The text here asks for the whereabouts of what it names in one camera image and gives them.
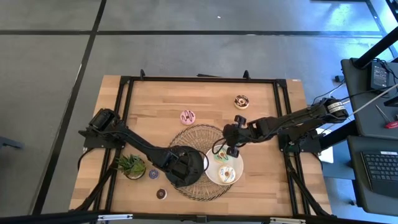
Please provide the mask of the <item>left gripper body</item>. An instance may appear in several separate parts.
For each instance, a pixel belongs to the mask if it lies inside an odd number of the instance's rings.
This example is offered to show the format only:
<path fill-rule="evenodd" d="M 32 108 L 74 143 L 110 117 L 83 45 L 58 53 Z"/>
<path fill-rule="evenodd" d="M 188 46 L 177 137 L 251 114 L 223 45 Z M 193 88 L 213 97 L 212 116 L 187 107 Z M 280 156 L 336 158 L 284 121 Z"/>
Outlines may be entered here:
<path fill-rule="evenodd" d="M 174 187 L 186 187 L 198 181 L 198 151 L 184 149 L 182 155 L 165 151 L 161 169 Z"/>

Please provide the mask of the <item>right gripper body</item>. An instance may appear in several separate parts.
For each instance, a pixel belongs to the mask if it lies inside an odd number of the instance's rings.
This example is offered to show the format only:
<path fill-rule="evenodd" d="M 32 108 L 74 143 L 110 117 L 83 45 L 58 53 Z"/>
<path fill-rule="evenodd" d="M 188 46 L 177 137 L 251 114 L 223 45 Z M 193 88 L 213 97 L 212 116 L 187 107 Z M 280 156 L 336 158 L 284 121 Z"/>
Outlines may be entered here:
<path fill-rule="evenodd" d="M 235 147 L 249 142 L 249 130 L 239 128 L 237 124 L 226 124 L 223 128 L 223 137 L 228 146 Z"/>

